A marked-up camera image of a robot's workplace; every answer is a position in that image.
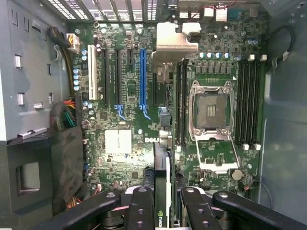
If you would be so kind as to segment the silver coin battery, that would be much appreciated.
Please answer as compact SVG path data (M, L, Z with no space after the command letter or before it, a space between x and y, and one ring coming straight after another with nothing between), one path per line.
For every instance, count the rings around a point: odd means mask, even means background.
M244 174L240 169L232 169L230 174L234 181L240 181L244 177Z

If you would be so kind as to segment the silver socket cover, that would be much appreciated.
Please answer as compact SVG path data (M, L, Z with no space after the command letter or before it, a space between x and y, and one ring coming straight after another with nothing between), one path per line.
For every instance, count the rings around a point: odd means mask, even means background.
M201 161L201 154L200 154L200 148L198 145L199 141L204 141L205 139L201 136L195 136L195 143L196 143L196 149L197 149L197 159L199 161L199 167L201 170L210 170L212 172L217 172L218 174L225 174L230 169L239 169L240 168L240 160L238 159L238 154L236 152L236 148L234 145L234 141L232 140L232 137L230 135L227 135L227 141L229 141L233 148L233 153L236 159L236 162L233 163L223 163L221 166L216 166L214 163L208 164L203 163Z

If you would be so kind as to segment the black plastic shroud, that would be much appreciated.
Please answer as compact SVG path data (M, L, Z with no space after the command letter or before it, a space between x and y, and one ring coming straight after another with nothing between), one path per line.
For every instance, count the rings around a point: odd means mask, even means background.
M28 230L64 211L83 184L82 131L0 141L0 230Z

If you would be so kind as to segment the silver chipset heatsink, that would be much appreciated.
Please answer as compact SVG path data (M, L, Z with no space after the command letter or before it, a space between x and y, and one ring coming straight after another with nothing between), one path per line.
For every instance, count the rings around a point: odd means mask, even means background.
M129 129L105 131L106 154L131 154L132 132Z

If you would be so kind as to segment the grey open PC case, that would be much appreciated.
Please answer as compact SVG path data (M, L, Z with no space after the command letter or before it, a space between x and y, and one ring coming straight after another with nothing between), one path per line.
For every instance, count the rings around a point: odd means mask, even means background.
M307 225L307 0L0 0L0 141L57 132L49 114L76 96L78 54L68 50L66 34L79 25L175 23L181 31L183 23L252 20L267 23L258 164L264 186L236 194ZM174 182L173 225L155 230L189 230L179 223ZM93 196L83 178L62 212Z

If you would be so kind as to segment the CPU socket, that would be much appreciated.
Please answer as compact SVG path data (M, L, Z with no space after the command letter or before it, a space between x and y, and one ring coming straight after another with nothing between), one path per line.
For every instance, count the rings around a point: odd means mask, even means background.
M188 105L191 140L231 141L235 125L234 97L229 80L222 86L203 85L194 80L189 90Z

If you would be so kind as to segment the long black expansion slot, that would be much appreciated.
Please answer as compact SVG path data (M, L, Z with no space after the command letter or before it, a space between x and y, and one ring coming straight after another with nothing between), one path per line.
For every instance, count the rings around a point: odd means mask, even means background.
M157 105L157 75L153 73L152 102Z
M103 50L103 65L104 65L104 100L105 105L109 105L109 64L108 64L108 51L107 49Z
M115 50L115 87L116 102L120 104L120 50Z

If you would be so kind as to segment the green Dell motherboard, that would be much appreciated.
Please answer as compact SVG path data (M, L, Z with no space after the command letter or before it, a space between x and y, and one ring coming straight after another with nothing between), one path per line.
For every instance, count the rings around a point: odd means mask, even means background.
M144 169L154 169L154 143L158 142L159 107L165 104L165 87L157 83L157 105L152 102L153 70L151 54L156 48L156 26L151 24L79 25L75 33L81 52L73 58L73 83L77 98L77 116L83 130L83 178L91 195L103 190L125 191L143 185ZM175 170L183 173L186 185L203 190L229 190L250 196L263 187L258 164L263 112L264 45L267 23L261 20L203 24L199 34L189 36L199 49L181 63L181 109L177 121ZM97 61L97 100L89 100L88 45L95 45ZM146 49L146 106L140 109L140 49ZM108 51L109 105L104 100L103 50ZM116 102L115 50L120 50L120 104ZM133 66L127 64L132 49ZM244 177L234 181L231 170L218 174L201 170L195 141L188 130L189 90L194 80L203 85L222 86L231 81L234 97L232 140ZM129 129L131 154L106 154L105 131ZM236 162L229 141L198 142L203 163L221 166Z

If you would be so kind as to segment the white expansion slot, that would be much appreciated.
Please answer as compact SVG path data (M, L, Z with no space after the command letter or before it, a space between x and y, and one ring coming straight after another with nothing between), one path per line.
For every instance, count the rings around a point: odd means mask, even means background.
M97 100L97 61L95 45L88 45L89 100Z

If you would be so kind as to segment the blue expansion slot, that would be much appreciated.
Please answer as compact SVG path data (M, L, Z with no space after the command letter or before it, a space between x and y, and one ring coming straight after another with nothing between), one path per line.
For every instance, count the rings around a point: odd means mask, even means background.
M140 49L140 109L146 106L146 49Z

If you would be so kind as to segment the white power connector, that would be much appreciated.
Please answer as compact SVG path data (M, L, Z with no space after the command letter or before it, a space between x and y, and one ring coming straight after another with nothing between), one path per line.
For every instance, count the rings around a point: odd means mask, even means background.
M80 52L80 39L74 33L67 33L66 39L70 44L68 50L72 51L73 53L79 54Z

